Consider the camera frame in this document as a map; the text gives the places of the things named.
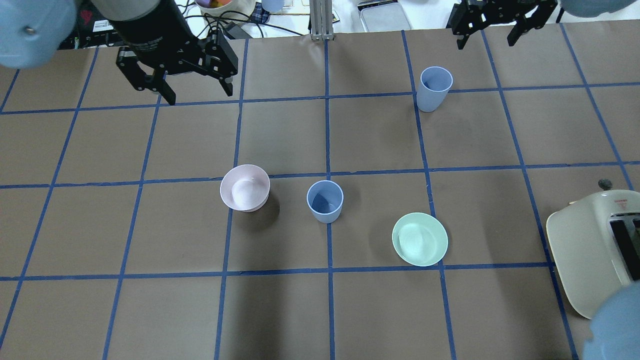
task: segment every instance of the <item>light blue plastic cup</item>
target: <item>light blue plastic cup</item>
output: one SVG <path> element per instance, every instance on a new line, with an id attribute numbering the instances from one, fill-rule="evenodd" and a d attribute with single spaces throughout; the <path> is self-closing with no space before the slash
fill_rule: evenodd
<path id="1" fill-rule="evenodd" d="M 316 219 L 330 224 L 340 216 L 344 194 L 340 185 L 330 180 L 321 180 L 307 191 L 307 205 Z"/>
<path id="2" fill-rule="evenodd" d="M 437 109 L 453 85 L 453 75 L 439 66 L 424 69 L 420 75 L 416 100 L 418 109 L 427 113 Z"/>

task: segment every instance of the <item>mint green plate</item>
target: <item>mint green plate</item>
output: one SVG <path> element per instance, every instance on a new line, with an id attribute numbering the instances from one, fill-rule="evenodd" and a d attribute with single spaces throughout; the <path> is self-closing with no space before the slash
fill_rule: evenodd
<path id="1" fill-rule="evenodd" d="M 425 213 L 410 213 L 400 218 L 391 234 L 394 249 L 407 263 L 429 266 L 447 252 L 449 237 L 444 226 Z"/>

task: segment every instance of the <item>black knob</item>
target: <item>black knob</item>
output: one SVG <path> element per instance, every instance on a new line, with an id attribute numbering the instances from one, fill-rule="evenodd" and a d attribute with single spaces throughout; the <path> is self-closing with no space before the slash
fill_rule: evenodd
<path id="1" fill-rule="evenodd" d="M 600 179 L 598 180 L 598 186 L 602 190 L 606 191 L 606 190 L 611 190 L 611 188 L 613 188 L 613 183 L 609 179 Z"/>

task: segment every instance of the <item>white bowl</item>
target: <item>white bowl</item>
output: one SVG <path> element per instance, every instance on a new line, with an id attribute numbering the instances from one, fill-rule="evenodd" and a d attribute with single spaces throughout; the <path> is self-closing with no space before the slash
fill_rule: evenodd
<path id="1" fill-rule="evenodd" d="M 269 176 L 260 167 L 240 165 L 229 170 L 220 183 L 220 197 L 233 210 L 250 213 L 267 202 Z"/>

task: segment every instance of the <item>white label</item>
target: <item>white label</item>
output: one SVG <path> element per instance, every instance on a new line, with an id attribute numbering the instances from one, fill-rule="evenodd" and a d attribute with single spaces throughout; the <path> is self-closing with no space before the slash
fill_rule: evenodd
<path id="1" fill-rule="evenodd" d="M 113 26 L 108 20 L 98 20 L 93 23 L 93 32 L 113 30 Z"/>

